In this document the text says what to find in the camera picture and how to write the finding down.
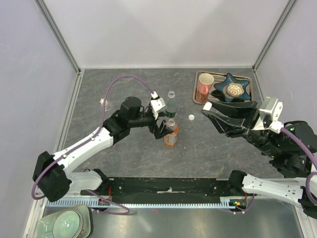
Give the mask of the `orange drink bottle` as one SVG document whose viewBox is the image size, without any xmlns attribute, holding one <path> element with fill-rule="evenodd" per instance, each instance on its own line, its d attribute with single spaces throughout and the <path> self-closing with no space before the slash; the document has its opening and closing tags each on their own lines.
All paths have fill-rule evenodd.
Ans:
<svg viewBox="0 0 317 238">
<path fill-rule="evenodd" d="M 172 133 L 164 136 L 164 142 L 167 146 L 174 146 L 177 142 L 178 124 L 174 119 L 169 119 L 166 124 L 166 128 L 172 130 Z"/>
</svg>

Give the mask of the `clear bottle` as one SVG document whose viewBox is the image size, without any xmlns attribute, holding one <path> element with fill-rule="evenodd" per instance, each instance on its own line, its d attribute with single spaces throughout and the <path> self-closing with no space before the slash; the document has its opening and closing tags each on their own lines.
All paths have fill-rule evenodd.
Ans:
<svg viewBox="0 0 317 238">
<path fill-rule="evenodd" d="M 112 108 L 113 108 L 112 103 L 106 101 L 106 103 L 105 103 L 105 112 L 111 111 Z"/>
</svg>

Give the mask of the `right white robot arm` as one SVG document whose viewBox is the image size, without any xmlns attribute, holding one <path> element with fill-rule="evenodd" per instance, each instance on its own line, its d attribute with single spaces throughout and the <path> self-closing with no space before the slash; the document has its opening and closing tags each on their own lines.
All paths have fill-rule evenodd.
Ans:
<svg viewBox="0 0 317 238">
<path fill-rule="evenodd" d="M 295 185 L 257 178 L 243 171 L 231 172 L 224 196 L 264 195 L 303 209 L 317 217 L 317 136 L 302 120 L 280 122 L 283 103 L 266 97 L 260 107 L 242 103 L 206 102 L 202 114 L 217 131 L 230 138 L 242 137 L 270 158 L 269 163 Z"/>
</svg>

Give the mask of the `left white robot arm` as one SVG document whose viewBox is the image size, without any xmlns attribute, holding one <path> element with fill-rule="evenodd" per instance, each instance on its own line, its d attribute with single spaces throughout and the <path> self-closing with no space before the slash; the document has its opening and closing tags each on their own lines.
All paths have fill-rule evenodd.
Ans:
<svg viewBox="0 0 317 238">
<path fill-rule="evenodd" d="M 165 115 L 164 99 L 152 94 L 149 105 L 144 108 L 137 97 L 128 97 L 109 118 L 91 134 L 66 149 L 50 154 L 45 151 L 37 158 L 33 173 L 35 188 L 43 197 L 55 202 L 71 192 L 94 191 L 107 193 L 108 177 L 99 169 L 76 172 L 75 169 L 98 152 L 115 145 L 130 134 L 132 128 L 147 127 L 155 139 L 170 134 L 166 121 L 157 124 Z"/>
</svg>

